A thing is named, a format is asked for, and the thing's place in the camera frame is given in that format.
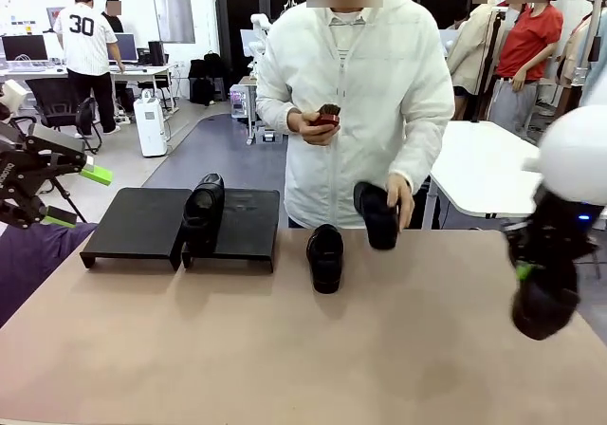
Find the white air purifier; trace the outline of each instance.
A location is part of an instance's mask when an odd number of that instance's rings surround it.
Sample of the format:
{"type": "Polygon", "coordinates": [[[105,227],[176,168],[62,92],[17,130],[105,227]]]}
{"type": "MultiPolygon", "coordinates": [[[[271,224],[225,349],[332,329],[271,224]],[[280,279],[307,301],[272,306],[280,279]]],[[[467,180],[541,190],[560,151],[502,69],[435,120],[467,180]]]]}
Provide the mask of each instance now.
{"type": "Polygon", "coordinates": [[[164,134],[164,116],[160,100],[152,96],[149,90],[144,90],[134,106],[141,153],[145,157],[165,156],[167,139],[164,134]]]}

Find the shoe brush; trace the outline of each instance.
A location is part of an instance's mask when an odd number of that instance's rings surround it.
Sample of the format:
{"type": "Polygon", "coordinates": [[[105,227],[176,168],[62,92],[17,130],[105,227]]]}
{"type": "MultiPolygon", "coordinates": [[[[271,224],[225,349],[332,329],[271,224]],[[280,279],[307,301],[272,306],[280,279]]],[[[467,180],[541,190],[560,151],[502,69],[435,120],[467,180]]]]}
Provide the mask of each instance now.
{"type": "Polygon", "coordinates": [[[321,126],[324,124],[338,126],[340,124],[340,112],[341,107],[338,105],[325,104],[319,109],[319,114],[321,115],[314,121],[314,126],[321,126]]]}

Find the man in baseball jersey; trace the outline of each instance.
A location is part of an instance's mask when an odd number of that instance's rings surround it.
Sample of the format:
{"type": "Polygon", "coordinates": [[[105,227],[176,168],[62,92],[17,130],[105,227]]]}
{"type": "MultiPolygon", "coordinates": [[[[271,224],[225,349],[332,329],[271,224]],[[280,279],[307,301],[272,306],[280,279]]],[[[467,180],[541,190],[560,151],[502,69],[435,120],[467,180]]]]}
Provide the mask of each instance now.
{"type": "MultiPolygon", "coordinates": [[[[88,98],[91,89],[93,90],[103,133],[114,134],[120,127],[114,122],[112,79],[107,50],[109,48],[118,63],[120,72],[124,72],[118,39],[107,20],[93,10],[93,0],[74,1],[74,6],[59,13],[54,26],[59,44],[64,48],[67,77],[80,102],[88,98]]],[[[80,128],[83,136],[91,136],[90,123],[80,128]]]]}

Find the black platform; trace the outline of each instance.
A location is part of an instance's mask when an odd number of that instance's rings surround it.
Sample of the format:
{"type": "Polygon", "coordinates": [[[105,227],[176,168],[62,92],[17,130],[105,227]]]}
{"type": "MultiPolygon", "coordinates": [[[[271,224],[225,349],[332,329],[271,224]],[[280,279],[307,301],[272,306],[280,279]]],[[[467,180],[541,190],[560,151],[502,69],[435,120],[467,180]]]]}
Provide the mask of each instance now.
{"type": "Polygon", "coordinates": [[[272,259],[278,216],[278,191],[226,189],[226,204],[213,253],[190,252],[186,244],[183,265],[189,268],[193,258],[234,259],[268,262],[272,259]]]}
{"type": "Polygon", "coordinates": [[[116,194],[80,256],[87,268],[96,258],[166,259],[177,271],[179,228],[191,190],[124,188],[116,194]]]}

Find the shirt collar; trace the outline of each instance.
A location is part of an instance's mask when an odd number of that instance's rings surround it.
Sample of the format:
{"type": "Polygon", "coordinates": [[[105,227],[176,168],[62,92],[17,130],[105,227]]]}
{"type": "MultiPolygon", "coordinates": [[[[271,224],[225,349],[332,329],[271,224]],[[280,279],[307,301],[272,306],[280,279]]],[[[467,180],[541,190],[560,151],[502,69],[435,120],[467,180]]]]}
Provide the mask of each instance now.
{"type": "MultiPolygon", "coordinates": [[[[369,16],[372,12],[372,8],[363,8],[362,11],[359,12],[359,16],[357,17],[357,22],[362,21],[362,23],[366,24],[369,21],[369,16]]],[[[341,23],[341,19],[335,14],[333,10],[330,8],[324,9],[324,21],[327,25],[341,23]]]]}

